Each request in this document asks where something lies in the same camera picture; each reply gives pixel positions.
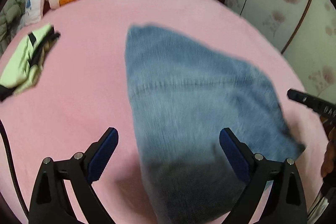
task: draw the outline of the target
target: blue denim garment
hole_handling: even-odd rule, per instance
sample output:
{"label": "blue denim garment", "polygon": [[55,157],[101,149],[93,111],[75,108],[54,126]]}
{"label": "blue denim garment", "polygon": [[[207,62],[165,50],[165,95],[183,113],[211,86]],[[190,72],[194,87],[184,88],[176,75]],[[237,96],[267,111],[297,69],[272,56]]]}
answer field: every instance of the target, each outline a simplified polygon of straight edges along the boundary
{"label": "blue denim garment", "polygon": [[233,208],[245,184],[219,145],[223,128],[269,160],[303,152],[252,65],[154,26],[129,29],[125,60],[142,181],[159,224],[206,223]]}

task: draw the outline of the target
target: silver screw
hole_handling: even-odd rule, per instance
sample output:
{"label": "silver screw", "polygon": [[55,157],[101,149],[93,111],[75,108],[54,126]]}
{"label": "silver screw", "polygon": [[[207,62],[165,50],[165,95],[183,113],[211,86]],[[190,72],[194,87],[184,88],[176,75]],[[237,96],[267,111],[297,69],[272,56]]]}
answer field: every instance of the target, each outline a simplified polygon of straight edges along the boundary
{"label": "silver screw", "polygon": [[254,155],[254,157],[255,157],[256,160],[263,160],[264,159],[264,156],[262,154],[259,154],[259,153],[256,153]]}
{"label": "silver screw", "polygon": [[293,159],[287,159],[287,163],[289,165],[293,165],[295,163],[295,161]]}
{"label": "silver screw", "polygon": [[51,161],[51,158],[46,157],[46,158],[43,160],[43,163],[44,163],[44,164],[48,164],[50,161]]}
{"label": "silver screw", "polygon": [[83,153],[82,152],[78,152],[73,156],[76,160],[79,160],[83,157]]}

